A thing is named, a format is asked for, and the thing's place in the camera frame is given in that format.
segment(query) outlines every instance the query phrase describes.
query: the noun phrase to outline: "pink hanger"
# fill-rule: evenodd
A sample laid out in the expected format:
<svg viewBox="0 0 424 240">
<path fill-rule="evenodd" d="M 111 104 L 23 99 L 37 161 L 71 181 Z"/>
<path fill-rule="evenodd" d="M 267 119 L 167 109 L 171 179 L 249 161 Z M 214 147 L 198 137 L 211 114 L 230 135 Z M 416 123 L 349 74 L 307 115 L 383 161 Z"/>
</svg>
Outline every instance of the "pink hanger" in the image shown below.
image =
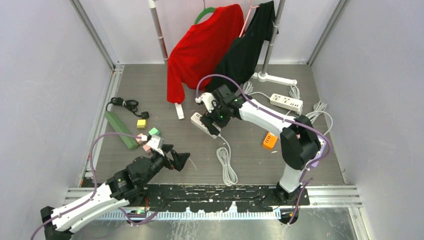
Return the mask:
<svg viewBox="0 0 424 240">
<path fill-rule="evenodd" d="M 252 9 L 259 8 L 259 5 L 252 7 L 252 4 L 253 4 L 253 0 L 250 0 L 249 12 L 247 13 L 246 21 L 244 21 L 243 27 L 241 28 L 240 36 L 238 36 L 239 38 L 241 38 L 242 35 L 243 35 L 243 32 L 244 32 L 245 27 L 246 27 L 246 23 L 248 22 L 249 15 L 251 14 Z"/>
</svg>

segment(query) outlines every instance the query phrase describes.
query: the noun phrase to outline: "clothes hanger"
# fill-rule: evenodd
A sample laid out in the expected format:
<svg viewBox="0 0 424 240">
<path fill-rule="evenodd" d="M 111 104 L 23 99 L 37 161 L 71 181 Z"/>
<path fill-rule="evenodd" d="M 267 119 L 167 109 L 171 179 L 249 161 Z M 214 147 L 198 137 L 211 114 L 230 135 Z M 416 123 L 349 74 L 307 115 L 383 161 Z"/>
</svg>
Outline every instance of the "clothes hanger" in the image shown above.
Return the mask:
<svg viewBox="0 0 424 240">
<path fill-rule="evenodd" d="M 214 7 L 207 7 L 206 8 L 206 3 L 205 0 L 203 0 L 203 11 L 201 11 L 201 13 L 199 14 L 199 16 L 197 16 L 196 20 L 194 21 L 194 24 L 198 24 L 200 22 L 200 20 L 206 15 L 206 14 L 211 14 L 215 12 L 215 8 Z"/>
<path fill-rule="evenodd" d="M 249 15 L 251 14 L 252 9 L 259 8 L 259 5 L 252 7 L 252 4 L 253 4 L 253 0 L 250 0 L 249 12 L 247 13 L 246 21 L 244 21 L 243 27 L 241 28 L 240 36 L 238 36 L 239 38 L 241 38 L 243 35 L 243 31 L 245 30 L 246 23 L 248 22 Z"/>
</svg>

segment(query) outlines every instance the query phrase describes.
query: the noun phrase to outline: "white plastic foot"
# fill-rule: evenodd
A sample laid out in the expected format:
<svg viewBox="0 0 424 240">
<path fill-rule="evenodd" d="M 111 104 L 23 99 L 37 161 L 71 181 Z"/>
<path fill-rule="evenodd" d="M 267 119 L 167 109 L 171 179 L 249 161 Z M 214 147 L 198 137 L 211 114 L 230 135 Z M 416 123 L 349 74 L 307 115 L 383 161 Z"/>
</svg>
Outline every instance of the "white plastic foot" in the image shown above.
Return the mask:
<svg viewBox="0 0 424 240">
<path fill-rule="evenodd" d="M 184 119 L 183 107 L 181 104 L 175 103 L 176 114 L 178 115 L 178 119 Z"/>
<path fill-rule="evenodd" d="M 259 82 L 272 82 L 272 83 L 276 83 L 276 84 L 283 84 L 283 85 L 296 85 L 298 84 L 298 81 L 296 81 L 295 79 L 288 79 L 288 78 L 284 78 L 284 77 L 279 77 L 279 76 L 271 76 L 268 75 L 268 73 L 263 74 L 262 72 L 255 72 L 253 73 L 252 79 L 257 79 Z"/>
</svg>

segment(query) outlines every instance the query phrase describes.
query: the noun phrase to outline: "clothing rack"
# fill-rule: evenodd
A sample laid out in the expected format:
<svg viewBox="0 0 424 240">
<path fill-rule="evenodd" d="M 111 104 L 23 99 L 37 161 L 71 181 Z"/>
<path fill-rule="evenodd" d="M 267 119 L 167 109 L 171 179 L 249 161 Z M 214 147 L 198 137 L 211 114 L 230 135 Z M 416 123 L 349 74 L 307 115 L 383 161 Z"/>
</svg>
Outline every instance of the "clothing rack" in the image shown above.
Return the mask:
<svg viewBox="0 0 424 240">
<path fill-rule="evenodd" d="M 162 35 L 161 23 L 159 22 L 159 17 L 158 17 L 158 12 L 156 10 L 155 1 L 157 0 L 147 0 L 149 8 L 150 8 L 151 16 L 153 17 L 153 23 L 154 23 L 154 28 L 156 29 L 157 39 L 159 40 L 160 50 L 162 51 L 163 61 L 165 63 L 165 66 L 167 66 L 168 52 L 167 52 L 167 47 L 165 46 L 164 36 Z M 253 79 L 257 79 L 259 82 L 268 81 L 268 82 L 283 84 L 283 85 L 296 85 L 298 83 L 294 79 L 272 76 L 272 75 L 268 75 L 267 73 L 268 65 L 270 63 L 271 53 L 273 52 L 274 42 L 276 40 L 278 28 L 280 25 L 281 14 L 283 12 L 285 3 L 286 3 L 286 0 L 279 1 L 277 14 L 275 16 L 275 22 L 272 24 L 274 27 L 272 31 L 272 38 L 268 44 L 268 48 L 266 49 L 266 55 L 265 55 L 265 60 L 263 62 L 262 70 L 260 72 L 255 72 L 251 77 Z M 184 112 L 183 112 L 183 108 L 181 104 L 175 103 L 175 109 L 178 115 L 178 119 L 183 119 Z"/>
</svg>

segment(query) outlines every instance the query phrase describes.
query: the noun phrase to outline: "small green block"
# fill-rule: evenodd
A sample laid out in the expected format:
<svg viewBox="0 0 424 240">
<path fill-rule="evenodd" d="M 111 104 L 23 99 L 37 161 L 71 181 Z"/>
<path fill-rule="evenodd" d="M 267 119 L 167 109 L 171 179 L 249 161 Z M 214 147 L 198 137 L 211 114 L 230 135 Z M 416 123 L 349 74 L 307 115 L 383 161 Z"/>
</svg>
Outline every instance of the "small green block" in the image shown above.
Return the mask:
<svg viewBox="0 0 424 240">
<path fill-rule="evenodd" d="M 148 134 L 149 135 L 161 135 L 161 132 L 156 127 L 154 127 L 152 129 L 150 129 L 150 131 L 148 131 Z"/>
</svg>

